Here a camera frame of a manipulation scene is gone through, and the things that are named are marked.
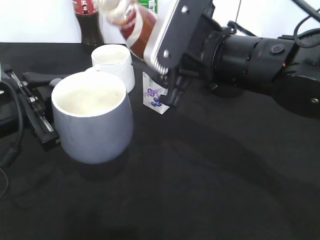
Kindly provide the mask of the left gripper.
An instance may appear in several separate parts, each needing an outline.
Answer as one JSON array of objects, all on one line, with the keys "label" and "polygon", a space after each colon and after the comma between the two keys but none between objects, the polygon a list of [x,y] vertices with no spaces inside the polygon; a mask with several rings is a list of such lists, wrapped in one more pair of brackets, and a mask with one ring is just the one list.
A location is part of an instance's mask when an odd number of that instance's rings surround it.
[{"label": "left gripper", "polygon": [[26,118],[25,125],[30,127],[36,140],[44,151],[49,151],[60,144],[60,138],[55,128],[47,120],[48,108],[38,87],[55,87],[67,74],[51,75],[26,72],[21,78],[15,74],[11,66],[1,66],[2,78],[7,80],[17,93]]}]

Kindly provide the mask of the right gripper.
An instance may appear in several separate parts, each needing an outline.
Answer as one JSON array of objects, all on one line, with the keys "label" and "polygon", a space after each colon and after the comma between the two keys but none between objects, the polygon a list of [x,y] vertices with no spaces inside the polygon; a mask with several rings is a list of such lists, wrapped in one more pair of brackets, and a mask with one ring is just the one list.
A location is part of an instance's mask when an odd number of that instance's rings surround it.
[{"label": "right gripper", "polygon": [[[165,75],[174,69],[187,51],[199,23],[208,24],[209,32],[221,32],[221,26],[213,20],[215,6],[212,0],[173,0],[167,13],[159,16],[144,50],[146,64]],[[170,70],[167,76],[167,94],[159,101],[169,107],[176,107],[187,89],[187,78],[179,69]]]}]

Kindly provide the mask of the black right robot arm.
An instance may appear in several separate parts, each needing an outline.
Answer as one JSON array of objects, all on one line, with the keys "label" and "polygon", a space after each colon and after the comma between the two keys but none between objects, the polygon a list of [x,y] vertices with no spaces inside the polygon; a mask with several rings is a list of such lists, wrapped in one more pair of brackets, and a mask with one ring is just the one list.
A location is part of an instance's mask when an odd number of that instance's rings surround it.
[{"label": "black right robot arm", "polygon": [[174,0],[152,30],[144,61],[151,76],[167,89],[160,101],[177,104],[190,78],[210,92],[220,86],[272,97],[282,108],[320,117],[320,31],[317,28],[278,38],[253,35],[230,21],[213,20],[210,0]]}]

